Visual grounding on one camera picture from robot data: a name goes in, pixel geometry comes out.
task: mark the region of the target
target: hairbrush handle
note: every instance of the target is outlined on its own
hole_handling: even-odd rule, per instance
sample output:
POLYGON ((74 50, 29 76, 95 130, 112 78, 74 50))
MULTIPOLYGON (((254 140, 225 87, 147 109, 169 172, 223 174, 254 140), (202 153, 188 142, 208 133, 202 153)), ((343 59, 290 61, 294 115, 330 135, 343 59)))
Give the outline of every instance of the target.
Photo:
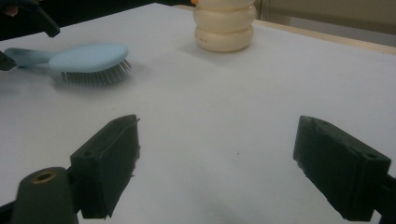
POLYGON ((4 53, 14 60, 19 67, 48 63, 50 58, 57 54, 55 52, 32 49, 6 49, 4 53))

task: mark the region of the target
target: white surface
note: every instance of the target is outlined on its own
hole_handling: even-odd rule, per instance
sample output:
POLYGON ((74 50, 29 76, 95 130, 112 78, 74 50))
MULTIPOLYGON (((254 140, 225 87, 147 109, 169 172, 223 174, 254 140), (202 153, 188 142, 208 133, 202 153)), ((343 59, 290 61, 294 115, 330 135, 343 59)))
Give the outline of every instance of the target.
MULTIPOLYGON (((110 120, 141 118, 141 159, 113 218, 80 223, 348 223, 292 159, 300 115, 325 119, 396 160, 396 57, 255 26, 251 45, 199 48, 192 13, 150 5, 0 49, 114 42, 133 74, 105 89, 46 66, 0 76, 0 204, 110 120)), ((395 167, 389 171, 395 175, 395 167)), ((377 223, 375 214, 372 223, 377 223)))

